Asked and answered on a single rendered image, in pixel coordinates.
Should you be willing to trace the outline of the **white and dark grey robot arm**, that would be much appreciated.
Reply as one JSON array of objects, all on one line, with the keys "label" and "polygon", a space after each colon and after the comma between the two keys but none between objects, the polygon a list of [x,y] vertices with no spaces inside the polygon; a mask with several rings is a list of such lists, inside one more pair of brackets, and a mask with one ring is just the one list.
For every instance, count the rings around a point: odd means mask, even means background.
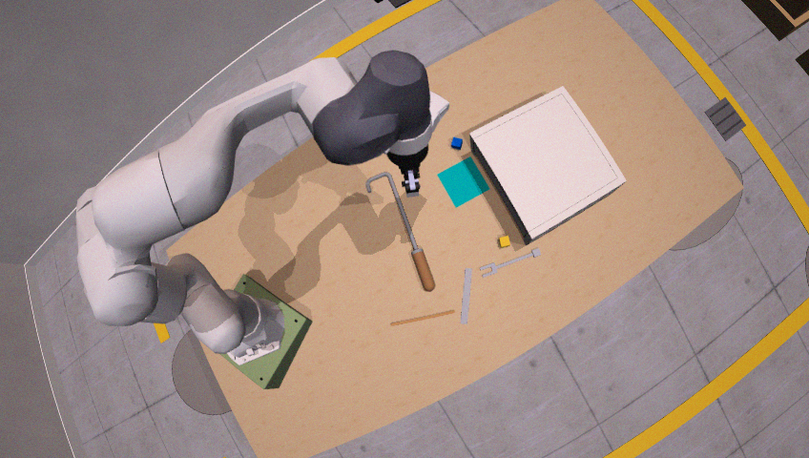
[{"label": "white and dark grey robot arm", "polygon": [[373,56],[359,82],[340,59],[314,58],[208,110],[186,134],[77,200],[77,263],[95,318],[128,326],[181,314],[203,344],[238,365],[279,350],[284,315],[275,302],[223,291],[189,253],[173,256],[171,267],[151,262],[152,245],[218,212],[241,140],[281,115],[300,114],[331,163],[355,165],[417,154],[448,109],[429,90],[424,64],[393,50]]}]

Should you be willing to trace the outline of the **wooden tool handle with metal rod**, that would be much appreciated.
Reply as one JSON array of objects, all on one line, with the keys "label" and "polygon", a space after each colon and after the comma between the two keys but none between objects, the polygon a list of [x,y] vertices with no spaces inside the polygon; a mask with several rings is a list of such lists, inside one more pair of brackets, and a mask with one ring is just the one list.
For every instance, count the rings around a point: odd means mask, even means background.
[{"label": "wooden tool handle with metal rod", "polygon": [[423,287],[424,287],[424,289],[425,289],[426,291],[432,291],[432,290],[434,290],[434,288],[435,288],[435,282],[434,282],[434,280],[433,280],[433,277],[432,277],[432,275],[431,275],[431,272],[430,272],[429,266],[428,266],[428,264],[427,264],[427,261],[426,261],[426,258],[425,258],[425,254],[424,254],[423,248],[418,249],[417,243],[416,243],[416,241],[415,241],[415,239],[414,239],[414,236],[413,236],[413,233],[412,233],[412,231],[411,231],[411,228],[410,228],[409,222],[408,222],[407,217],[406,217],[406,214],[405,214],[404,207],[403,207],[403,205],[402,205],[402,203],[401,203],[401,200],[400,200],[399,194],[398,194],[398,192],[397,192],[397,189],[396,189],[395,183],[394,183],[394,181],[393,181],[392,175],[391,175],[391,174],[389,174],[388,172],[383,172],[383,173],[381,173],[381,174],[378,174],[378,175],[376,175],[376,176],[374,176],[374,177],[369,178],[369,179],[367,180],[366,184],[365,184],[366,189],[367,189],[367,192],[368,192],[368,193],[371,193],[371,188],[370,188],[370,182],[371,182],[371,181],[373,181],[373,180],[375,180],[375,179],[378,179],[378,178],[380,178],[380,177],[384,177],[384,176],[387,176],[387,177],[388,177],[388,179],[389,179],[389,182],[390,182],[390,185],[391,185],[391,187],[392,187],[392,190],[393,190],[394,196],[395,196],[395,198],[396,198],[396,200],[397,200],[397,203],[398,203],[398,206],[399,206],[399,208],[400,208],[400,211],[401,211],[401,214],[402,214],[402,217],[403,217],[403,220],[404,220],[404,224],[405,224],[406,230],[407,230],[407,232],[408,232],[408,234],[409,234],[409,237],[410,237],[410,240],[411,240],[411,242],[412,242],[412,245],[413,245],[414,251],[412,251],[412,252],[411,252],[411,255],[412,255],[413,259],[414,259],[414,262],[415,262],[415,265],[416,265],[416,267],[417,267],[417,270],[418,270],[419,276],[420,276],[420,278],[421,278],[421,281],[422,281]]}]

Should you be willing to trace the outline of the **grey flat bar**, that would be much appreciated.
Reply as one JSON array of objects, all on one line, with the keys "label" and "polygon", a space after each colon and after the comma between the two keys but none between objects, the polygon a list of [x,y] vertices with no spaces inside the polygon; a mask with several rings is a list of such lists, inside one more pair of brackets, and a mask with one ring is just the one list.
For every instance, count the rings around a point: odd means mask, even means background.
[{"label": "grey flat bar", "polygon": [[460,322],[460,323],[463,323],[463,324],[467,324],[468,309],[469,309],[469,298],[470,298],[471,276],[472,276],[472,268],[466,268],[466,270],[465,270],[465,281],[464,281],[463,303],[462,303],[462,313],[461,313],[461,322]]}]

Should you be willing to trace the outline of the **teal square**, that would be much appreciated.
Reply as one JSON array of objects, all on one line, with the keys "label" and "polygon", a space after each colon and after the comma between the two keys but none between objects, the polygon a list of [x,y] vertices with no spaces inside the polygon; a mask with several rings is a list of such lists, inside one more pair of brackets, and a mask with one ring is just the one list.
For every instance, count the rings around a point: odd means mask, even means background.
[{"label": "teal square", "polygon": [[438,177],[456,208],[489,190],[471,156],[442,171]]}]

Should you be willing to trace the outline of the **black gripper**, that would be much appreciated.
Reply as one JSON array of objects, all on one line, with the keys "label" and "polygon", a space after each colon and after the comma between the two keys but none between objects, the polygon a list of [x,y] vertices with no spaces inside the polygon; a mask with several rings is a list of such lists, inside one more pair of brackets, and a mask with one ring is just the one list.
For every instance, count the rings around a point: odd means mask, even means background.
[{"label": "black gripper", "polygon": [[405,187],[407,198],[417,197],[419,195],[420,184],[419,180],[415,178],[420,178],[419,173],[419,167],[421,166],[420,163],[426,158],[427,153],[428,153],[428,144],[426,147],[423,148],[422,151],[420,151],[415,155],[400,156],[391,154],[390,152],[386,154],[391,162],[399,166],[401,174],[404,175],[402,187]]}]

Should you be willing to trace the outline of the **grey wrench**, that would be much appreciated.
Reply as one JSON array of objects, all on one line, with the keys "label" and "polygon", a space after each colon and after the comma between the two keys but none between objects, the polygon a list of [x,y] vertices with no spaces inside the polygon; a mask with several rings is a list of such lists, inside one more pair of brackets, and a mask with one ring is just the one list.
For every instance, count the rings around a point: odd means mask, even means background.
[{"label": "grey wrench", "polygon": [[514,262],[517,262],[517,261],[519,261],[519,260],[526,259],[526,258],[531,257],[531,256],[538,257],[538,256],[540,256],[540,255],[541,255],[540,250],[539,250],[539,248],[537,248],[537,249],[532,250],[532,253],[527,254],[527,255],[525,255],[525,256],[523,256],[523,257],[520,257],[520,258],[518,258],[518,259],[515,259],[515,260],[510,260],[510,261],[508,261],[508,262],[505,262],[505,263],[499,264],[499,265],[497,265],[497,266],[495,266],[495,262],[494,262],[494,263],[492,263],[492,264],[489,264],[489,265],[483,266],[483,267],[482,267],[482,269],[484,270],[484,269],[487,269],[487,268],[491,267],[492,272],[489,272],[489,273],[486,273],[486,274],[485,274],[485,277],[487,277],[487,276],[490,276],[490,275],[492,275],[492,274],[498,273],[498,272],[497,272],[497,269],[498,269],[498,268],[500,268],[500,267],[503,267],[503,266],[509,265],[509,264],[514,263]]}]

